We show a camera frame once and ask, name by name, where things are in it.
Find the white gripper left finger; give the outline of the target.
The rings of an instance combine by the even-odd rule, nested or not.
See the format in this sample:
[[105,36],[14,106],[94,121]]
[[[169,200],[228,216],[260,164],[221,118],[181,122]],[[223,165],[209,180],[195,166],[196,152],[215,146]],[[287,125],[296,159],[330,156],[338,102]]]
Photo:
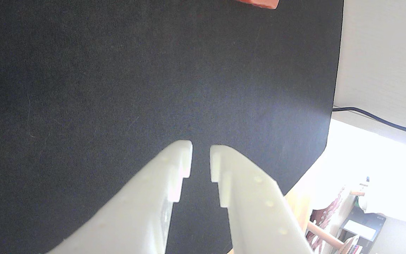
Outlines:
[[51,254],[164,254],[173,204],[190,176],[193,145],[171,143]]

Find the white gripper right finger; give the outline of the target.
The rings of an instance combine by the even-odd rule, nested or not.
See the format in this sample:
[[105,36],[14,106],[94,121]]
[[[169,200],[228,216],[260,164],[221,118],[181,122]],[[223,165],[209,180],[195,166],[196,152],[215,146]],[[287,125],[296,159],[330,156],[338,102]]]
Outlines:
[[210,147],[211,181],[227,209],[235,254],[311,254],[277,182],[230,146]]

